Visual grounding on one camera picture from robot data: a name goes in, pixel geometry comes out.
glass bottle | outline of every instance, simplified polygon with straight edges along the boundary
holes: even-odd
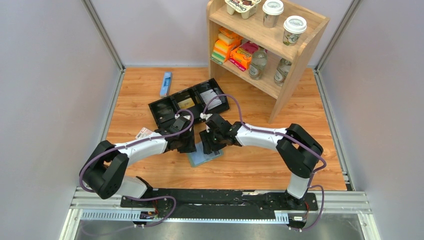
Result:
[[[252,60],[249,66],[249,76],[254,80],[259,80],[264,74],[265,66],[267,65],[268,55],[263,47],[259,47],[252,55]]]
[[[287,75],[289,74],[291,66],[292,66],[291,61],[281,58],[281,60],[278,63],[277,71],[274,76],[275,84],[277,84],[280,87],[284,84],[284,81],[286,80]]]

white cup lid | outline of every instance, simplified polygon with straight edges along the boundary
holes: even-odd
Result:
[[[306,20],[301,16],[289,16],[284,22],[284,29],[292,34],[304,33],[306,28]]]
[[[262,10],[269,15],[280,15],[284,11],[284,4],[280,0],[266,0]]]

wooden tabletop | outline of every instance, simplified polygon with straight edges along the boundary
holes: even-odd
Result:
[[[143,127],[157,129],[148,104],[160,99],[164,72],[172,72],[171,94],[208,80],[207,68],[127,68],[107,134],[111,143],[134,140]],[[327,161],[327,168],[316,174],[312,184],[321,184],[326,190],[346,190],[311,69],[305,71],[290,102],[273,124],[268,124],[268,118],[274,98],[230,72],[217,82],[226,94],[238,100],[246,123],[265,128],[300,124],[322,145],[322,156]],[[239,121],[236,104],[231,100],[229,103],[230,110],[221,116],[230,123]],[[198,133],[205,127],[203,123],[194,127],[196,143],[200,142]],[[128,167],[126,174],[140,176],[154,188],[284,190],[291,172],[275,151],[227,146],[223,156],[197,167],[191,167],[187,154],[169,151],[140,160]]]

white wall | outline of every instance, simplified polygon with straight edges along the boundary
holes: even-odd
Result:
[[[125,65],[208,64],[206,6],[209,0],[92,2]],[[315,66],[352,0],[292,2],[331,18],[309,62]]]
[[[423,239],[424,2],[363,1],[322,71],[381,238]]]
[[[80,0],[0,2],[0,239],[59,238],[119,71]]]

black tray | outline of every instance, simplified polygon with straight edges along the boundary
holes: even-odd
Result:
[[[217,95],[223,94],[223,90],[218,85],[217,81],[212,78],[202,83],[196,84],[192,87],[179,91],[172,94],[171,96],[164,97],[160,100],[154,101],[148,105],[150,108],[151,114],[153,115],[154,121],[158,128],[169,128],[175,122],[175,113],[180,110],[178,105],[179,102],[191,98],[194,106],[187,108],[193,113],[194,124],[204,122],[200,118],[200,113],[203,112],[207,102],[205,102],[201,93],[204,93],[208,90],[213,90]],[[226,96],[219,97],[222,104],[207,110],[207,114],[220,114],[226,110],[230,109],[230,104]],[[189,115],[187,112],[182,112],[181,115]]]

